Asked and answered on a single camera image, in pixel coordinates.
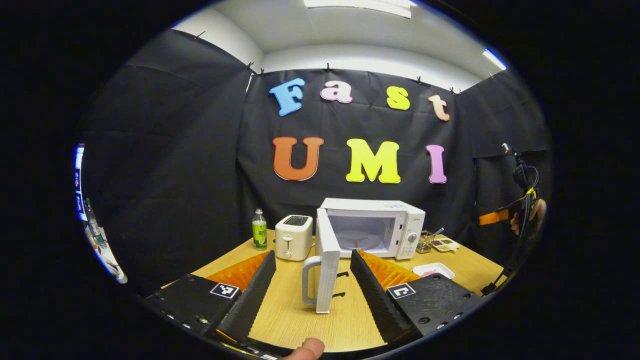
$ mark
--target white microwave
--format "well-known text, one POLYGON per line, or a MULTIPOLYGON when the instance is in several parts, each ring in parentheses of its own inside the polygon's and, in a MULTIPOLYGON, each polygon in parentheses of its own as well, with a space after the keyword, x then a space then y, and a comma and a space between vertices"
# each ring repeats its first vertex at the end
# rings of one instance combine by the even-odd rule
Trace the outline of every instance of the white microwave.
POLYGON ((341 258, 360 249, 379 258, 410 259, 424 224, 423 210, 397 200, 326 198, 318 211, 326 217, 317 226, 326 228, 321 233, 333 232, 341 258))
POLYGON ((316 256, 302 268, 302 299, 329 313, 340 258, 360 249, 379 258, 410 259, 415 254, 424 211, 394 200, 326 198, 317 210, 316 256), (320 266, 317 298, 308 295, 308 273, 320 266))

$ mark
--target foam letter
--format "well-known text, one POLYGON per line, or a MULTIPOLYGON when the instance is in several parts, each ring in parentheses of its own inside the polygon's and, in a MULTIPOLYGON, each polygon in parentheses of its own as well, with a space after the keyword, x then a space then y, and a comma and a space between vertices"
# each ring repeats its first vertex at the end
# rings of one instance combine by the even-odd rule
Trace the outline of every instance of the foam letter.
POLYGON ((367 172, 369 181, 374 181, 378 171, 382 172, 378 178, 381 183, 397 184, 398 176, 396 152, 400 148, 395 142, 383 142, 377 154, 373 154, 369 144, 363 139, 349 139, 347 145, 351 148, 351 172, 347 174, 347 181, 361 183, 364 181, 362 167, 367 172))
POLYGON ((342 104, 348 104, 353 100, 351 97, 351 85, 345 83, 344 81, 327 81, 324 83, 326 88, 320 91, 320 96, 325 100, 338 100, 342 104))
POLYGON ((295 97, 298 100, 302 99, 302 89, 300 89, 299 86, 304 84, 304 80, 295 78, 269 90, 269 94, 276 95, 276 100, 278 100, 278 104, 280 104, 280 111, 278 111, 280 116, 292 113, 302 107, 302 104, 293 101, 293 98, 295 97))
POLYGON ((444 175, 444 166, 442 166, 442 152, 444 152, 444 148, 440 145, 427 145, 426 148, 429 155, 431 155, 431 176, 429 176, 429 182, 431 184, 446 183, 447 177, 444 175))
POLYGON ((444 112, 444 106, 447 106, 447 103, 441 100, 438 94, 429 96, 429 101, 433 102, 433 111, 436 112, 438 119, 449 121, 449 114, 444 112))
POLYGON ((387 88, 387 104, 393 109, 407 110, 411 105, 409 99, 409 93, 404 88, 398 86, 390 86, 387 88))
POLYGON ((285 180, 302 181, 312 177, 318 169, 318 153, 320 145, 324 143, 322 138, 304 138, 302 143, 307 146, 307 162, 303 168, 291 167, 291 151, 298 141, 295 138, 281 136, 273 139, 276 146, 273 156, 273 170, 285 180))

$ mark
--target white wall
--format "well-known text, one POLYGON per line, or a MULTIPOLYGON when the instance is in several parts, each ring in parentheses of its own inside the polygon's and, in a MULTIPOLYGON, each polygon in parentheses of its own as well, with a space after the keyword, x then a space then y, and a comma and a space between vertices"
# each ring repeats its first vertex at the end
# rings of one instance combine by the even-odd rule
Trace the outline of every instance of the white wall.
POLYGON ((262 49, 242 29, 211 7, 184 19, 174 25, 173 29, 194 36, 204 31, 200 35, 201 39, 222 48, 245 64, 254 62, 251 68, 260 72, 260 63, 264 57, 262 49))
POLYGON ((312 45, 275 51, 265 55, 264 72, 289 69, 366 70, 402 76, 439 86, 465 90, 483 79, 454 65, 409 51, 369 45, 312 45))
POLYGON ((326 44, 295 47, 264 54, 242 29, 211 7, 184 19, 173 27, 206 40, 260 72, 289 69, 366 70, 420 80, 454 91, 465 90, 483 79, 459 67, 404 50, 371 45, 326 44))

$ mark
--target clip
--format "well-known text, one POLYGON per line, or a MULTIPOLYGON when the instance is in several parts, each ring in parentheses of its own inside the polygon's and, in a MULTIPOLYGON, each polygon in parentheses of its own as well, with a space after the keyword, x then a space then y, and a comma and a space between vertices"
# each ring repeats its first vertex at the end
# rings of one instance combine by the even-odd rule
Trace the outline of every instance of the clip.
MULTIPOLYGON (((200 33, 200 35, 202 35, 202 34, 204 34, 204 33, 205 33, 205 32, 203 31, 203 32, 201 32, 201 33, 200 33)), ((193 38, 193 40, 196 40, 197 38, 199 38, 199 37, 200 37, 200 35, 198 35, 197 37, 193 38)))

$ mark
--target black backdrop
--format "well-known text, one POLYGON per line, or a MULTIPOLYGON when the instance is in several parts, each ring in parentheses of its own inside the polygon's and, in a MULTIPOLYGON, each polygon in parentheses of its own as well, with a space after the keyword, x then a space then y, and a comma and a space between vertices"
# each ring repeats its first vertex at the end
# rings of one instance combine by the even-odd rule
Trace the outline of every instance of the black backdrop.
POLYGON ((95 99, 83 195, 144 295, 238 244, 234 149, 250 74, 220 48, 171 30, 95 99))
MULTIPOLYGON (((479 215, 521 195, 511 180, 515 162, 503 156, 501 144, 549 167, 540 109, 510 71, 452 94, 386 74, 288 70, 255 74, 245 95, 251 73, 215 45, 169 30, 96 97, 83 134, 83 195, 92 199, 139 293, 148 295, 249 238, 255 208, 264 209, 273 228, 292 213, 314 217, 325 197, 405 201, 426 212, 424 229, 444 227, 491 260, 507 260, 514 244, 508 222, 477 224, 479 215), (294 78, 306 82, 302 108, 280 116, 269 89, 294 78), (331 80, 350 84, 353 101, 321 98, 331 80), (387 104, 389 86, 406 89, 408 110, 387 104), (428 101, 434 94, 446 102, 448 121, 435 115, 428 101), (279 136, 298 140, 294 168, 305 165, 304 138, 324 140, 311 178, 276 175, 272 141, 279 136), (346 181, 350 138, 364 139, 373 153, 385 141, 398 143, 400 183, 346 181), (425 146, 431 144, 444 148, 446 183, 429 182, 425 146)), ((546 189, 549 175, 541 171, 546 189)))
MULTIPOLYGON (((315 218, 325 197, 347 199, 401 200, 426 212, 424 227, 431 231, 445 227, 445 234, 462 243, 467 237, 474 197, 474 171, 470 139, 455 95, 442 88, 419 85, 411 79, 357 70, 288 70, 254 76, 243 109, 238 142, 238 165, 245 192, 241 224, 249 224, 253 209, 265 209, 271 228, 291 213, 315 218), (280 106, 269 89, 295 78, 301 86, 302 108, 280 116, 280 106), (320 96, 327 81, 339 80, 351 85, 350 103, 328 101, 320 96), (399 86, 408 92, 410 107, 397 110, 387 104, 387 87, 399 86), (428 97, 438 94, 451 119, 442 121, 433 111, 428 97), (305 181, 287 181, 275 174, 274 138, 291 136, 298 140, 291 165, 305 165, 306 137, 320 137, 316 173, 305 181), (351 148, 347 140, 365 140, 376 154, 383 142, 399 144, 397 184, 365 178, 349 182, 351 148), (431 158, 425 146, 444 147, 443 163, 447 182, 432 184, 431 158)), ((250 236, 248 226, 241 226, 250 236)))

